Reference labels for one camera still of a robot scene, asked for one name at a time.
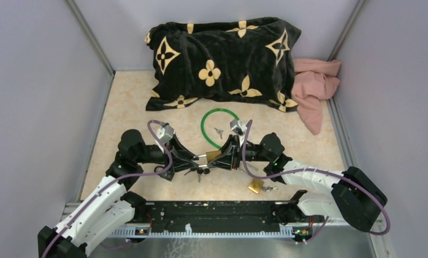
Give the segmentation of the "brass padlock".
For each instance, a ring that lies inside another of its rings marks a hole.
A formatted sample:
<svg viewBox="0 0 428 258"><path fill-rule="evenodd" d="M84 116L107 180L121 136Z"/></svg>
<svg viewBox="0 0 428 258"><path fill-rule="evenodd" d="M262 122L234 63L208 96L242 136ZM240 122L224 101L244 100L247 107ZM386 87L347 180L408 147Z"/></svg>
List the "brass padlock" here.
<svg viewBox="0 0 428 258"><path fill-rule="evenodd" d="M217 156L221 155L221 150L209 151L205 154L194 156L195 159L206 158L206 164L200 164L200 168L208 167L210 162L213 161Z"/></svg>
<svg viewBox="0 0 428 258"><path fill-rule="evenodd" d="M239 169L243 174L249 176L252 181L248 186L248 189L256 194L259 194L262 190L263 190L263 186L264 186L264 181L260 180L258 178L252 177L251 175L249 175L245 170L243 169Z"/></svg>

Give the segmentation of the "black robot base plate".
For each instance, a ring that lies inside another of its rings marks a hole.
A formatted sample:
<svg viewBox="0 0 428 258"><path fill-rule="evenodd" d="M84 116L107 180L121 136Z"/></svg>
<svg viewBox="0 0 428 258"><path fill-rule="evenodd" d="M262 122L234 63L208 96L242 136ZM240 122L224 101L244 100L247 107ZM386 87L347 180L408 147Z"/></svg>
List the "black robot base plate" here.
<svg viewBox="0 0 428 258"><path fill-rule="evenodd" d="M152 201L139 216L114 231L133 241L146 238L309 239L320 215L305 216L293 200Z"/></svg>

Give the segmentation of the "single black headed key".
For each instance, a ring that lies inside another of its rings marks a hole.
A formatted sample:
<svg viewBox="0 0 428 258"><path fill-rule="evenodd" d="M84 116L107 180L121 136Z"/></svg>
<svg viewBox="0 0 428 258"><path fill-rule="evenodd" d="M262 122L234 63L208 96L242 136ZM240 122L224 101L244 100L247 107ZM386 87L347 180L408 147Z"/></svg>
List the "single black headed key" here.
<svg viewBox="0 0 428 258"><path fill-rule="evenodd" d="M189 173L191 173L191 172L197 171L197 170L198 170L197 168L191 168L191 169L189 169L189 171L187 171L187 172L184 174L184 176L188 175L188 174L189 174Z"/></svg>

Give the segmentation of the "silver cable lock keys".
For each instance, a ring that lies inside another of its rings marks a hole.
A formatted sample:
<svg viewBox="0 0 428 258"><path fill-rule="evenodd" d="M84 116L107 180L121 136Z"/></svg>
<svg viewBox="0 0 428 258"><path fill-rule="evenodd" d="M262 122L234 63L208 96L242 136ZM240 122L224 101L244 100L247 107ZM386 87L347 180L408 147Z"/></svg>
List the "silver cable lock keys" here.
<svg viewBox="0 0 428 258"><path fill-rule="evenodd" d="M214 127L214 130L215 130L215 131L216 131L216 133L219 135L219 137L220 137L221 139L223 139L223 132L224 132L224 130L219 129L219 128L216 128L216 127Z"/></svg>

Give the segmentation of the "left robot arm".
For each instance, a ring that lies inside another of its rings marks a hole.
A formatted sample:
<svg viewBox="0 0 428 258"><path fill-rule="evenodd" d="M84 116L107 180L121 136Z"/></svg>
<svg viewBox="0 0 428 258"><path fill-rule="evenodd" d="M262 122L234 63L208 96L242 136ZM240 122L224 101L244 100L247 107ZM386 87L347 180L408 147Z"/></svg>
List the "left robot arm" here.
<svg viewBox="0 0 428 258"><path fill-rule="evenodd" d="M176 172L197 169L199 157L182 146L166 125L145 144L138 130L125 131L115 160L96 189L56 226L38 233L39 257L88 257L114 230L147 217L146 200L130 188L144 176L142 163L160 164L154 175L172 180Z"/></svg>

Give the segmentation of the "keys of padlock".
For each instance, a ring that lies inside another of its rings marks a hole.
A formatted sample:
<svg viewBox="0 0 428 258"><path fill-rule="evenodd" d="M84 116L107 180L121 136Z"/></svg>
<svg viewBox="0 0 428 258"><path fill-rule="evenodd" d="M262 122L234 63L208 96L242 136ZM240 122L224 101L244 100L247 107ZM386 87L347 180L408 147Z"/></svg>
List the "keys of padlock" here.
<svg viewBox="0 0 428 258"><path fill-rule="evenodd" d="M271 187L271 186L266 186L266 187L262 187L261 191L263 192L271 192L271 191L277 191L278 187Z"/></svg>

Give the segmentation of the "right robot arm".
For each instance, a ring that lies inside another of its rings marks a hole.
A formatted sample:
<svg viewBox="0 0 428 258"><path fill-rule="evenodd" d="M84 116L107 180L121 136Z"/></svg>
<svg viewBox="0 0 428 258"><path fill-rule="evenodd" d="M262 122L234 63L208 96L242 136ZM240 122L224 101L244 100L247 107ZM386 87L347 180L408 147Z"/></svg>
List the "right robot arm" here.
<svg viewBox="0 0 428 258"><path fill-rule="evenodd" d="M373 225L383 216L386 227L374 234L390 231L390 217L384 208L388 199L361 169L323 170L296 161L284 150L275 133L265 135L259 144L231 135L219 150L207 152L206 159L209 167L226 170L237 169L242 161L268 162L266 174L259 179L303 187L281 211L294 221L314 215L342 218L355 229L373 234Z"/></svg>

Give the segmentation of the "green cable lock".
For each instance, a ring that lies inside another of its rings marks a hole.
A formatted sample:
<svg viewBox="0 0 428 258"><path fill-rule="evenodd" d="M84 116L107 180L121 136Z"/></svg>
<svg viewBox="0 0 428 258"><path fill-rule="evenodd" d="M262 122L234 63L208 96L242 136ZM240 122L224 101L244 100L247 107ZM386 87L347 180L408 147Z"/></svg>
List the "green cable lock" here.
<svg viewBox="0 0 428 258"><path fill-rule="evenodd" d="M226 124L224 122L222 123L215 123L215 120L213 117L215 117L217 114L228 114L230 118L233 119L239 119L236 113L229 109L225 108L215 108L207 113L204 114L200 121L200 130L203 138L215 149L220 149L223 141L226 139ZM219 137L219 135L214 130L214 127L224 130L223 132L223 139Z"/></svg>

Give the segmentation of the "black headed keys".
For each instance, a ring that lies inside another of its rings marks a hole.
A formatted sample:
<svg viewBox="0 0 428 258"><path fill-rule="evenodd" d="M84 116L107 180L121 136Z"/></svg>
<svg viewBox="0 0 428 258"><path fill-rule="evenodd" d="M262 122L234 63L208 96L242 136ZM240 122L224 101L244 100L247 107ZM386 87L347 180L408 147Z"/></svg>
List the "black headed keys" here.
<svg viewBox="0 0 428 258"><path fill-rule="evenodd" d="M198 175L198 183L201 182L201 178L203 175L207 175L210 173L210 169L208 167L204 167L204 168L197 168L197 175Z"/></svg>

